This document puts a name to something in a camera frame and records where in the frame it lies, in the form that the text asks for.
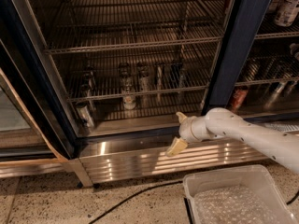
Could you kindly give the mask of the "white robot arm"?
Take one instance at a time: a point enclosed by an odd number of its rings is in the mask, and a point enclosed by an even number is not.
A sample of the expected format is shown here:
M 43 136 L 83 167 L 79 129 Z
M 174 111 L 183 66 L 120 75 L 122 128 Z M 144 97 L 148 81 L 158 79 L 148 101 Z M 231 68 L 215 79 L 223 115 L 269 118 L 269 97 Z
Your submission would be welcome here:
M 289 170 L 299 173 L 299 137 L 269 129 L 243 120 L 225 108 L 213 108 L 205 116 L 187 117 L 177 112 L 179 137 L 175 137 L 166 151 L 173 157 L 188 144 L 206 139 L 228 137 L 253 147 Z

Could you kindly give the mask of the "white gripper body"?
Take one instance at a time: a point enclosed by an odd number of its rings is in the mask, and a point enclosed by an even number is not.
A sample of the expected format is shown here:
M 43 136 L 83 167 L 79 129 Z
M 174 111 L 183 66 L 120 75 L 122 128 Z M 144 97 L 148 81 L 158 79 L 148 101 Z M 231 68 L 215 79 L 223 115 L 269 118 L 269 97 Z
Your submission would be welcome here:
M 214 134 L 206 128 L 204 117 L 180 118 L 179 123 L 179 135 L 188 143 L 202 142 L 214 137 Z

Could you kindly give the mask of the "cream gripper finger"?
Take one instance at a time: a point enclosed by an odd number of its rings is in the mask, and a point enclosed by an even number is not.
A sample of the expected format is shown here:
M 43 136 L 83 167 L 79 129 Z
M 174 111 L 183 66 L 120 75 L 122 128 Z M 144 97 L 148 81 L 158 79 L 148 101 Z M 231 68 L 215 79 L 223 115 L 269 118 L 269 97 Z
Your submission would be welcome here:
M 167 157 L 173 157 L 179 154 L 188 146 L 188 143 L 181 138 L 175 137 L 169 149 L 165 152 Z
M 183 114 L 182 112 L 177 112 L 176 115 L 178 116 L 178 122 L 182 124 L 188 117 Z

